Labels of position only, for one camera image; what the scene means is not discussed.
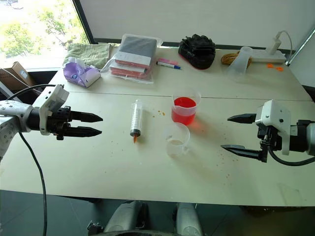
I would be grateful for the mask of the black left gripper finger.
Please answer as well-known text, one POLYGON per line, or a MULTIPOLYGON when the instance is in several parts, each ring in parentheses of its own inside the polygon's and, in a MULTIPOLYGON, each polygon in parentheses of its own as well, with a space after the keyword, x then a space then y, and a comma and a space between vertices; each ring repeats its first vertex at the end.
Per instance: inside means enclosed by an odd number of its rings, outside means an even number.
POLYGON ((66 137, 93 137, 101 134, 102 131, 91 127, 70 127, 65 131, 66 137))
POLYGON ((79 120, 81 122, 99 122, 103 121, 98 115, 92 113, 85 113, 85 112, 78 112, 78 111, 71 111, 70 112, 70 119, 71 120, 79 120))

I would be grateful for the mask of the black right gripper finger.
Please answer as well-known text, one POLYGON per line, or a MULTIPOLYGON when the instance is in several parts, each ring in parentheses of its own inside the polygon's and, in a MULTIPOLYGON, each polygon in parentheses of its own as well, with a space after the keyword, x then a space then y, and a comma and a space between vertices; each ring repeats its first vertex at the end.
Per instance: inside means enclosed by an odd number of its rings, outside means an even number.
POLYGON ((227 119, 227 121, 236 122, 236 123, 244 123, 244 124, 252 124, 255 122, 256 114, 240 114, 231 116, 227 119))
POLYGON ((221 145, 220 147, 237 156, 256 159, 259 161, 263 160, 262 151, 259 150, 246 149, 244 146, 240 145, 221 145))

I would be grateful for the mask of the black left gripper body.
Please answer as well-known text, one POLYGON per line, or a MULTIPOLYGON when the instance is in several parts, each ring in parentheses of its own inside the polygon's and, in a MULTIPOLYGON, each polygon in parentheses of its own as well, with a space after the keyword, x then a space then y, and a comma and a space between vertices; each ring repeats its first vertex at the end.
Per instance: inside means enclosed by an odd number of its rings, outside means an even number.
POLYGON ((71 107, 59 108, 51 116, 47 117, 47 131, 56 136, 57 140, 63 140, 69 135, 71 128, 71 107))

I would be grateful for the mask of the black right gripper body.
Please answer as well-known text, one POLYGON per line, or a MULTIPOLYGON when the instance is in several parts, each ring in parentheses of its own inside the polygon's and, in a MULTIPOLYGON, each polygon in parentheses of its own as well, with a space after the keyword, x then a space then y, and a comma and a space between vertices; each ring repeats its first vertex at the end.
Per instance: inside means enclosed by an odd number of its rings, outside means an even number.
POLYGON ((283 161, 274 153, 274 150, 280 150, 282 146, 282 138, 278 135, 277 129, 271 126, 259 127, 257 137, 261 140, 257 160, 266 163, 267 156, 270 155, 278 163, 282 163, 283 161))

